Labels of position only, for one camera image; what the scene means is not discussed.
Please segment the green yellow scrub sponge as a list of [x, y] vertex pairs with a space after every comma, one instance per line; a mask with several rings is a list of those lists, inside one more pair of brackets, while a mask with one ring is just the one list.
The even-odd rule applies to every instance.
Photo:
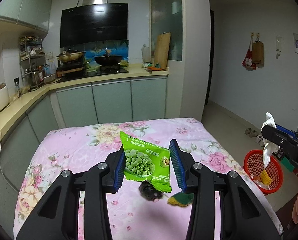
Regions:
[[168, 198], [167, 204], [172, 206], [187, 207], [193, 203], [194, 194], [185, 194], [183, 192], [178, 192]]

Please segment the green pea snack bag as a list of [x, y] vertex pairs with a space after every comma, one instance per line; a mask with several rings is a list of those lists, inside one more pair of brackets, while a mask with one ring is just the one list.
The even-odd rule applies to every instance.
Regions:
[[170, 193], [170, 152], [161, 146], [120, 132], [125, 154], [125, 178], [148, 181], [161, 192]]

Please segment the black plastic bag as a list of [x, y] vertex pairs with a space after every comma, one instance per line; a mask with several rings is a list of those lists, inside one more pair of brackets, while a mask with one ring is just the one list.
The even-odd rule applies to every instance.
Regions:
[[140, 195], [147, 201], [157, 202], [163, 198], [166, 198], [163, 192], [157, 190], [150, 182], [143, 181], [138, 187]]

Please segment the lower kitchen cabinets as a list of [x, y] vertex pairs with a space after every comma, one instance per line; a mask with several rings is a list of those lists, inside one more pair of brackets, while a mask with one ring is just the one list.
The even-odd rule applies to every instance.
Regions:
[[142, 76], [52, 84], [15, 100], [0, 112], [0, 204], [15, 205], [25, 170], [50, 131], [112, 123], [144, 137], [148, 120], [165, 117], [166, 90], [166, 76]]

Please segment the pair of shoes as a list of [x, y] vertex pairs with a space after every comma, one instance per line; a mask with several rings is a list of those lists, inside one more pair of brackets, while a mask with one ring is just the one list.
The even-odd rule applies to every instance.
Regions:
[[244, 134], [247, 135], [248, 137], [250, 138], [254, 138], [255, 139], [255, 142], [257, 144], [259, 144], [261, 141], [262, 141], [262, 135], [261, 133], [257, 133], [257, 131], [253, 128], [247, 128], [245, 131], [244, 131]]

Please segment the red plastic mesh basket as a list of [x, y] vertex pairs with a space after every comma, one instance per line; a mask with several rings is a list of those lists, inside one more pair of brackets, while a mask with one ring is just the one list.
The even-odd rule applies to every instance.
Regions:
[[243, 169], [265, 196], [275, 193], [282, 185], [284, 176], [279, 162], [270, 157], [265, 168], [262, 150], [249, 151], [244, 157]]

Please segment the red hanging cloth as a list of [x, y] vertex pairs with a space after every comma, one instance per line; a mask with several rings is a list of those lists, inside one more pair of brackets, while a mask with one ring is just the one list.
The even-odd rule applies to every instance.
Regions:
[[252, 71], [256, 70], [256, 64], [253, 62], [253, 52], [252, 52], [253, 37], [250, 38], [249, 47], [246, 53], [246, 56], [242, 62], [242, 66], [246, 70]]

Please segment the brown hanging board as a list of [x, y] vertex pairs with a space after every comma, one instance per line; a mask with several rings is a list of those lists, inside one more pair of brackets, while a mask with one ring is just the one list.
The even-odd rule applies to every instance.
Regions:
[[255, 63], [257, 67], [263, 67], [265, 63], [264, 45], [258, 38], [252, 43], [252, 53], [253, 63]]

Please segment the black wok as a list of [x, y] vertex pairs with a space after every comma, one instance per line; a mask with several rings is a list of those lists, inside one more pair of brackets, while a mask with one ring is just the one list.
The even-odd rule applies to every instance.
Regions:
[[94, 57], [94, 59], [102, 67], [112, 67], [117, 66], [123, 60], [123, 56], [105, 53], [103, 56]]

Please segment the black gas stove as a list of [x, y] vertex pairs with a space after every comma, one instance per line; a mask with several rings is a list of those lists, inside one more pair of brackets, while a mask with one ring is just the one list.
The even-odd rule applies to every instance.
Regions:
[[126, 68], [121, 68], [120, 65], [106, 67], [106, 66], [95, 66], [87, 67], [86, 64], [80, 65], [78, 68], [64, 69], [61, 67], [57, 69], [57, 78], [60, 78], [60, 82], [83, 79], [87, 77], [128, 73]]

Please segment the wooden cutting board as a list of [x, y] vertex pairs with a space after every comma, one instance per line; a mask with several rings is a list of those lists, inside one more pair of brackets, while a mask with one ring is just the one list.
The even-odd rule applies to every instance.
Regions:
[[169, 47], [170, 47], [171, 33], [163, 33], [158, 35], [155, 52], [154, 52], [154, 65], [157, 64], [162, 70], [166, 70]]

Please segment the golden pan on stove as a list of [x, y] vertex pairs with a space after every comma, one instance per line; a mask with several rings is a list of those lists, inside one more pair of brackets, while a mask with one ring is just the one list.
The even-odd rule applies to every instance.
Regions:
[[76, 61], [83, 59], [85, 56], [85, 51], [78, 50], [65, 50], [62, 51], [58, 56], [58, 60], [62, 63]]

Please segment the metal spice rack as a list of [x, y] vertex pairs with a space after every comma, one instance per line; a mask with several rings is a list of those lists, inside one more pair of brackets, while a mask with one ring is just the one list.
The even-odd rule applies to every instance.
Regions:
[[42, 70], [46, 64], [42, 39], [37, 36], [19, 38], [20, 70], [24, 85], [36, 90], [43, 84]]

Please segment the black range hood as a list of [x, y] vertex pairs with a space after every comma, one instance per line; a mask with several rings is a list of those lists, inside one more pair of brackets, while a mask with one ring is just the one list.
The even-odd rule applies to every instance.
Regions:
[[61, 12], [61, 48], [127, 38], [127, 3], [84, 5]]

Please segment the upper wall cabinets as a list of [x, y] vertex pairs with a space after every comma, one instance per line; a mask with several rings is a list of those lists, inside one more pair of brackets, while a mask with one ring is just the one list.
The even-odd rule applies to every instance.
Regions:
[[0, 28], [48, 32], [52, 0], [2, 0]]

